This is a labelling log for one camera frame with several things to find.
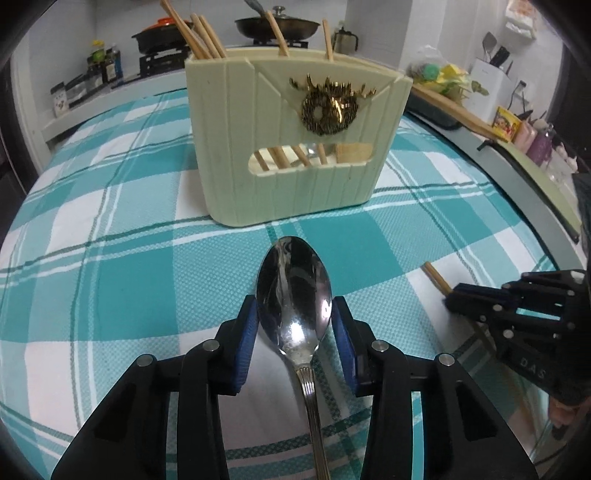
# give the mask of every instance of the checkered tablecloth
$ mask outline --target checkered tablecloth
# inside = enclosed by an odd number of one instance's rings
[[[207,215],[197,163],[186,91],[129,103],[80,127],[14,221],[0,252],[0,417],[44,477],[138,355],[185,353],[236,316],[283,235],[312,245],[333,293],[378,338],[426,358],[454,353],[502,415],[513,415],[499,367],[419,269],[430,260],[451,285],[500,286],[553,268],[473,164],[403,118],[368,203],[227,228]],[[318,360],[333,479],[359,478],[370,399],[350,394],[331,332]],[[283,361],[257,339],[242,392],[220,399],[233,479],[313,476],[300,396]],[[171,478],[174,423],[173,408]]]

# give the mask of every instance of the purple bottle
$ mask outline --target purple bottle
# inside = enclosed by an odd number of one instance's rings
[[[542,163],[548,160],[552,154],[552,138],[554,135],[556,135],[556,132],[554,131],[552,124],[549,124],[548,128],[538,133],[538,136],[526,153],[526,155],[539,167],[541,167]]]

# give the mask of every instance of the stove burner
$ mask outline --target stove burner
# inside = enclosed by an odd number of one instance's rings
[[[184,68],[184,61],[189,55],[189,47],[159,51],[139,58],[139,76],[151,77],[160,73],[172,72]]]
[[[253,45],[255,47],[278,47],[279,44],[275,38],[272,38],[267,41],[260,41],[260,40],[253,40]],[[303,40],[286,40],[287,46],[289,48],[308,48],[308,42]]]

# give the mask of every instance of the spoon handle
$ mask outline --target spoon handle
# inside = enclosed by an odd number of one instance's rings
[[[300,380],[301,389],[304,392],[304,402],[310,424],[310,439],[312,441],[312,452],[314,453],[314,468],[317,480],[330,480],[329,466],[326,463],[324,443],[320,431],[320,414],[318,412],[318,401],[316,400],[316,389],[314,387],[314,371],[309,365],[296,369],[295,374]]]

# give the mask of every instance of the gold logo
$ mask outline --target gold logo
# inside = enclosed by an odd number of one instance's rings
[[[306,81],[306,86],[300,86],[290,78],[290,85],[308,92],[301,104],[301,121],[310,132],[320,136],[334,135],[349,128],[359,109],[357,98],[368,98],[376,92],[373,89],[363,93],[365,84],[354,91],[350,83],[331,82],[330,77],[326,77],[324,85],[314,85],[309,74]]]

